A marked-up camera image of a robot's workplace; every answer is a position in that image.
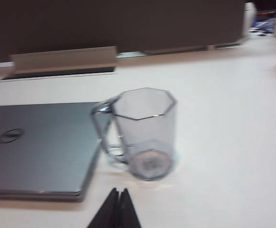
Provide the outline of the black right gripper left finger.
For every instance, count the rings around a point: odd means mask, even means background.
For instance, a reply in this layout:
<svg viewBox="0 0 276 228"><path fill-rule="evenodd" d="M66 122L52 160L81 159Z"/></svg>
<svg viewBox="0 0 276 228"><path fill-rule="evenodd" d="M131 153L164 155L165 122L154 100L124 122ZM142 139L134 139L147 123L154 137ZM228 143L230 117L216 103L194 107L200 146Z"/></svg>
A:
<svg viewBox="0 0 276 228"><path fill-rule="evenodd" d="M117 210L119 192L113 188L92 221L89 223L88 228L112 228L115 224L115 212Z"/></svg>

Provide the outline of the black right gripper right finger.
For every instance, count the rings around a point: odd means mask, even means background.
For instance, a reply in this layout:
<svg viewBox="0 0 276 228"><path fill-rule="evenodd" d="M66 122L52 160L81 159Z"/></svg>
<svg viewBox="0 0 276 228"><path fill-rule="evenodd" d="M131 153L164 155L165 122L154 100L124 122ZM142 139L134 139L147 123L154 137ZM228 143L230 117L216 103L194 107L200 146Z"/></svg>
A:
<svg viewBox="0 0 276 228"><path fill-rule="evenodd" d="M120 196L120 227L140 228L141 224L135 211L128 189L124 189Z"/></svg>

